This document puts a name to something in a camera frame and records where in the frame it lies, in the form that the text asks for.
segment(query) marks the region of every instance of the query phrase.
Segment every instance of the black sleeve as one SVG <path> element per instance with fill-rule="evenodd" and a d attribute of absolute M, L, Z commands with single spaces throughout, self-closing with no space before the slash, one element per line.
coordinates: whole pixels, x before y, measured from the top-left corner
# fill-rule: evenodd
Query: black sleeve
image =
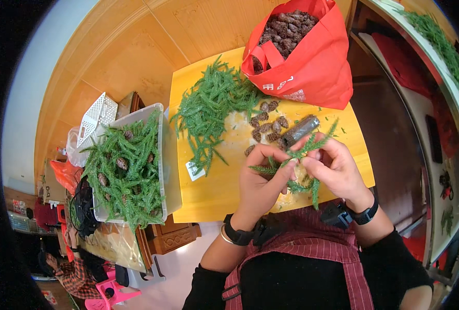
<path fill-rule="evenodd" d="M 405 292 L 411 288 L 428 285 L 433 289 L 423 265 L 412 256 L 395 229 L 374 245 L 364 248 L 359 257 L 373 301 L 380 302 L 375 304 L 399 305 Z"/>
<path fill-rule="evenodd" d="M 183 309 L 224 309 L 222 291 L 229 273 L 202 268 L 199 264 L 193 274 L 192 290 L 185 300 Z"/>

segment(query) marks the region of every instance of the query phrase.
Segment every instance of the plaid shirt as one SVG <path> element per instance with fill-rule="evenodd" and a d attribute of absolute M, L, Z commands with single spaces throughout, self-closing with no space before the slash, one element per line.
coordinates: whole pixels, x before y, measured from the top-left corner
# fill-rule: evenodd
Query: plaid shirt
<path fill-rule="evenodd" d="M 61 270 L 64 275 L 58 278 L 71 295 L 81 299 L 102 299 L 102 295 L 95 286 L 97 281 L 87 271 L 81 258 L 74 257 L 74 261 L 62 263 Z"/>

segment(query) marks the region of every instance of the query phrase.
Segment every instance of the plastic bottle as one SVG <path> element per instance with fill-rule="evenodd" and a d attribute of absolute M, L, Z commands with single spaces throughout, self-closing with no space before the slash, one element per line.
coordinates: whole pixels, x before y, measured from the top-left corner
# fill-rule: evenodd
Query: plastic bottle
<path fill-rule="evenodd" d="M 64 155 L 64 156 L 67 155 L 67 152 L 65 151 L 65 148 L 56 147 L 56 149 L 57 149 L 57 152 L 58 152 L 59 154 L 62 154 L 62 155 Z"/>

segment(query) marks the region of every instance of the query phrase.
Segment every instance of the white plastic basket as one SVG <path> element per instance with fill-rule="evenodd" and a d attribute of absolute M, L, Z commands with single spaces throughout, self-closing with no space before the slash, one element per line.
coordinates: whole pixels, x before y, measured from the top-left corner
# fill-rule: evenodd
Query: white plastic basket
<path fill-rule="evenodd" d="M 108 125 L 116 119 L 117 103 L 110 99 L 105 92 L 86 111 L 81 120 L 77 136 L 77 147 L 83 149 L 93 145 L 97 140 L 99 125 Z"/>
<path fill-rule="evenodd" d="M 162 103 L 156 103 L 151 106 L 141 108 L 136 112 L 126 115 L 113 123 L 110 127 L 123 127 L 124 125 L 131 124 L 135 121 L 143 121 L 146 123 L 148 117 L 155 110 L 164 111 Z M 98 128 L 97 133 L 100 136 L 104 132 L 103 128 Z M 166 116 L 161 113 L 159 116 L 159 133 L 157 139 L 157 147 L 159 152 L 159 183 L 160 195 L 165 196 L 162 201 L 162 221 L 165 222 L 167 216 L 174 211 L 181 208 L 181 189 L 179 185 L 178 173 L 178 145 L 176 142 L 176 134 L 173 129 L 169 127 L 169 122 Z M 109 210 L 100 205 L 99 201 L 95 199 L 93 194 L 93 213 L 95 218 L 100 222 L 112 223 L 127 223 L 124 218 L 118 217 L 110 219 Z"/>

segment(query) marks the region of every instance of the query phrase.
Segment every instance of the pink plastic chair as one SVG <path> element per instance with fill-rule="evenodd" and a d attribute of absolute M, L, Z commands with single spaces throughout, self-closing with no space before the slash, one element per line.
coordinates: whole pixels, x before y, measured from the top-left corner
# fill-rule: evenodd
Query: pink plastic chair
<path fill-rule="evenodd" d="M 133 293 L 120 292 L 119 290 L 124 286 L 119 285 L 119 283 L 116 282 L 115 270 L 107 272 L 107 276 L 109 277 L 107 280 L 96 284 L 98 292 L 102 295 L 102 299 L 85 300 L 84 305 L 87 310 L 111 310 L 113 305 L 141 294 L 141 291 Z M 114 290 L 114 296 L 110 299 L 107 299 L 105 296 L 105 290 L 108 288 L 112 288 Z"/>

